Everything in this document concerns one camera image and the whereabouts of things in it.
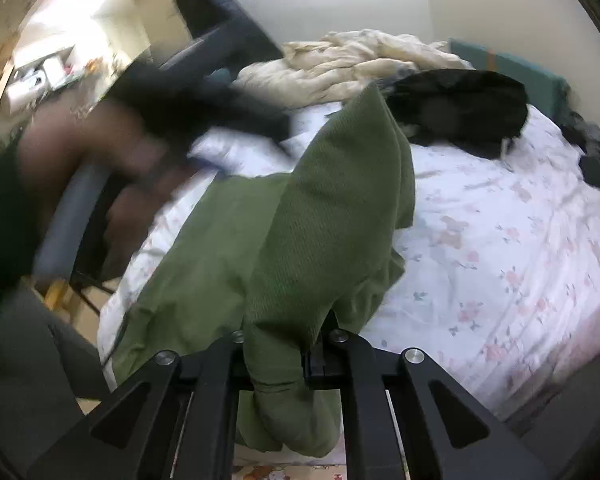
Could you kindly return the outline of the person's left hand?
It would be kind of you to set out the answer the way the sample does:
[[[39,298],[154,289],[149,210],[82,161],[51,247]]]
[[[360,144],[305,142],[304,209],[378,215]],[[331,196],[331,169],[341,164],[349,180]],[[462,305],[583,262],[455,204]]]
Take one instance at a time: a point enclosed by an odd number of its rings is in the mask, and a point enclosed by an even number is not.
[[[106,261],[126,266],[142,246],[155,216],[192,175],[170,157],[168,144],[152,136],[132,110],[100,101],[84,118],[67,104],[41,106],[15,147],[15,175],[22,205],[12,228],[24,240],[18,254],[31,259],[61,195],[86,162],[96,162],[128,182],[105,214]]]

